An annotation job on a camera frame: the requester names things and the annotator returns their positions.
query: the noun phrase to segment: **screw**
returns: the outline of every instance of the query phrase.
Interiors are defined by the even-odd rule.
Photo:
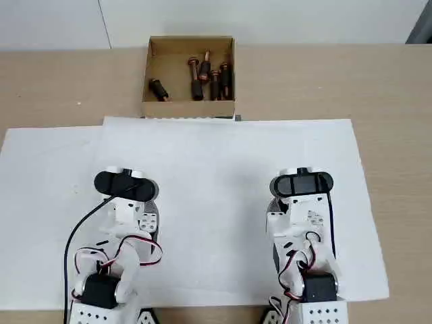
[[[210,72],[210,98],[213,101],[221,99],[221,90],[219,87],[219,71],[212,70]]]
[[[188,60],[190,66],[190,74],[192,76],[192,81],[190,83],[190,92],[192,93],[192,98],[195,101],[203,100],[203,88],[201,87],[201,82],[198,80],[198,64],[199,60],[196,57],[190,57]]]
[[[203,81],[209,81],[209,73],[210,73],[210,51],[205,52],[204,61],[200,66],[200,73],[198,74],[198,78]]]
[[[197,67],[198,67],[199,63],[200,63],[200,61],[195,56],[190,57],[188,60],[192,80],[198,80],[198,68]]]
[[[150,79],[148,81],[148,88],[152,90],[153,94],[159,101],[170,101],[168,92],[163,87],[161,81],[158,79]]]
[[[230,97],[230,70],[226,62],[221,64],[221,86],[223,96],[228,99]]]

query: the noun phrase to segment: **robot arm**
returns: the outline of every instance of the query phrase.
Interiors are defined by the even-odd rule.
[[[141,311],[134,282],[140,267],[154,265],[162,257],[156,242],[159,212],[154,200],[158,187],[141,172],[116,167],[107,168],[94,180],[103,198],[134,184],[138,184],[136,189],[116,196],[107,205],[108,221],[100,229],[104,240],[79,249],[75,255],[78,276],[70,324],[86,323],[84,315],[106,317],[106,324],[135,324],[141,316],[154,318],[153,313]]]
[[[335,259],[332,188],[328,173],[307,168],[272,180],[267,233],[282,294],[271,297],[275,310],[263,323],[348,322],[346,302],[338,297],[342,275]]]

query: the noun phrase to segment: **wooden table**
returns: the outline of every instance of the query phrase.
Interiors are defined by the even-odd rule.
[[[0,140],[10,127],[138,117],[145,53],[0,53]],[[431,321],[431,106],[430,45],[236,47],[236,113],[243,119],[352,118],[390,284],[389,300],[350,304],[352,324]],[[157,314],[162,323],[257,323],[261,311]],[[0,312],[0,323],[60,322],[58,311]]]

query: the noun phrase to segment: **white wall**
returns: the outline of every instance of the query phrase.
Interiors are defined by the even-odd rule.
[[[113,47],[150,35],[239,43],[405,43],[427,0],[101,0]]]
[[[97,0],[0,0],[0,50],[107,49]]]
[[[405,43],[427,0],[100,0],[113,47],[158,34],[239,43]],[[0,50],[100,49],[98,0],[0,0]]]

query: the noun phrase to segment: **open cardboard box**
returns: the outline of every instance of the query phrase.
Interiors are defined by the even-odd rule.
[[[211,101],[209,83],[202,86],[204,100],[193,101],[188,59],[200,62],[210,51],[211,69],[223,61],[232,65],[233,100]],[[234,115],[234,39],[230,36],[152,36],[148,42],[142,112],[145,117],[232,117]],[[160,102],[149,89],[159,79],[172,101]]]

